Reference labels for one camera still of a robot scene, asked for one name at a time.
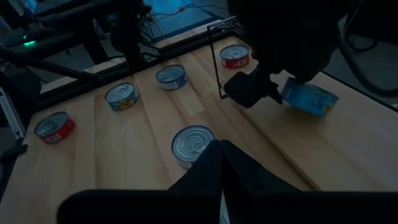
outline floor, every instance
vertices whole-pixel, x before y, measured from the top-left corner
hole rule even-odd
[[[174,13],[179,7],[184,7],[191,3],[194,3],[196,6],[206,6],[211,4],[220,8],[226,7],[226,0],[145,0],[145,2],[152,5],[152,12],[163,14]],[[228,10],[206,6],[186,9],[184,12],[177,14],[176,16],[162,19],[159,21],[159,25],[163,35],[170,37],[178,34],[182,29],[194,28],[195,26],[203,25],[207,23],[207,21],[209,22],[213,19],[219,19],[220,17],[229,17]],[[152,26],[151,29],[154,33],[155,39],[162,38],[162,34],[156,27]],[[370,42],[370,40],[360,37],[356,37],[354,41],[359,46],[368,45]],[[104,39],[102,43],[109,56],[120,54],[112,48],[108,39]],[[82,45],[78,45],[70,49],[69,52],[69,54],[60,52],[59,54],[53,55],[45,60],[75,70],[84,70],[94,65]],[[398,86],[398,75],[396,75],[396,72],[398,71],[398,63],[396,63],[395,58],[397,57],[397,46],[381,42],[372,51],[356,55],[356,60],[366,74],[368,74],[368,77],[371,80],[374,80],[376,84],[384,88],[396,88]],[[10,74],[14,73],[13,71],[18,71],[18,69],[10,68]],[[39,76],[46,82],[52,82],[62,77],[54,73],[44,72],[34,68],[32,68],[32,71],[39,74]],[[355,79],[339,51],[336,51],[333,54],[325,71],[336,78],[355,86],[357,89],[368,93],[368,91],[365,90],[364,87]],[[389,105],[398,104],[398,98],[375,97]],[[7,142],[7,144],[1,145],[0,153],[14,144],[13,141],[11,141],[12,138],[8,137],[7,129],[5,128],[0,128],[0,139],[2,143]]]

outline black cable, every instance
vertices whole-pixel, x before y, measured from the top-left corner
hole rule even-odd
[[[376,40],[375,39],[375,40],[373,40],[373,43],[369,47],[359,48],[359,47],[355,46],[355,44],[352,41],[350,41],[350,39],[349,39],[349,36],[351,35],[351,34],[349,34],[349,27],[352,24],[352,22],[354,21],[356,15],[358,14],[358,11],[361,8],[362,4],[363,4],[363,0],[360,0],[360,2],[358,4],[358,8],[352,14],[352,16],[348,16],[347,17],[347,22],[346,22],[346,25],[344,26],[344,38],[345,38],[346,44],[348,45],[348,47],[353,49],[354,52],[357,53],[357,54],[358,53],[367,52],[368,50],[372,50],[380,42],[380,40]]]
[[[383,96],[383,97],[389,97],[389,98],[394,98],[398,96],[398,88],[396,89],[391,89],[391,90],[385,90],[382,88],[379,88],[375,84],[371,83],[369,79],[366,77],[364,72],[362,71],[361,67],[356,63],[354,60],[351,52],[348,50],[345,41],[340,35],[340,32],[335,32],[335,39],[338,44],[338,48],[343,55],[343,58],[347,61],[347,64],[351,71],[354,73],[354,76],[358,79],[358,81],[370,92]]]
[[[355,53],[363,53],[363,52],[367,52],[368,50],[372,50],[373,48],[375,48],[378,43],[380,43],[380,40],[373,40],[373,43],[369,46],[369,47],[365,47],[365,48],[359,48],[357,46],[355,46],[355,44],[350,41],[349,36],[351,34],[349,34],[348,32],[345,32],[345,41],[348,45],[348,47],[350,47],[351,49],[354,50]]]
[[[152,42],[154,41],[154,39],[155,39],[155,34],[154,34],[154,31],[152,30],[152,26],[151,26],[151,24],[149,24],[149,21],[147,20],[147,23],[148,23],[148,27],[147,28],[149,28],[149,30],[150,30],[150,34],[152,34]]]

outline wooden table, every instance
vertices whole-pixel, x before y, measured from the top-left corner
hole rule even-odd
[[[237,43],[234,37],[215,43],[216,55]],[[185,67],[189,82],[163,91],[155,74],[175,63]],[[252,60],[242,70],[255,66]],[[220,76],[227,80],[236,72],[221,68]],[[115,113],[104,95],[122,82],[133,82],[141,99]],[[66,111],[76,128],[62,142],[46,145],[33,130],[57,111]],[[192,124],[208,126],[299,189],[313,189],[230,99],[218,97],[206,46],[34,114],[24,139],[28,151],[17,159],[0,204],[0,223],[54,223],[60,203],[85,189],[167,189],[186,173],[171,153],[171,140]]]
[[[287,77],[272,80],[281,90]],[[327,116],[263,98],[245,117],[317,189],[398,191],[398,113],[323,73],[310,83],[340,97]]]

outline wood plank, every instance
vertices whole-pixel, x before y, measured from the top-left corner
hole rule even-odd
[[[157,147],[163,162],[166,163],[170,179],[174,183],[186,173],[186,170],[179,166],[174,159],[170,146],[174,135],[184,128],[186,123],[181,118],[173,101],[170,100],[157,83],[154,74],[160,69],[160,66],[149,68],[145,71],[147,75],[137,74],[136,80],[145,111],[156,138]]]
[[[397,113],[322,73],[311,83],[340,97],[324,118],[268,98],[244,113],[319,189],[397,190]]]
[[[121,82],[136,83],[130,77]],[[106,90],[101,88],[95,98],[96,188],[169,188],[170,179],[142,100],[115,113],[104,100]]]

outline tuna can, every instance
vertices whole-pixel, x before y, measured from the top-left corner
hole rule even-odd
[[[122,83],[105,94],[105,100],[114,111],[125,110],[136,103],[138,91],[132,83]]]
[[[44,118],[34,132],[43,142],[52,144],[68,137],[75,126],[66,112],[58,112]]]
[[[293,77],[287,79],[281,95],[290,105],[319,116],[326,115],[339,99],[315,85],[301,85]]]
[[[201,125],[188,126],[174,136],[173,155],[182,167],[189,169],[214,139],[215,136],[210,129]]]
[[[187,74],[181,65],[170,65],[156,74],[156,79],[163,90],[176,90],[187,83]]]
[[[221,50],[220,57],[225,68],[241,68],[249,63],[249,49],[243,45],[230,45]]]

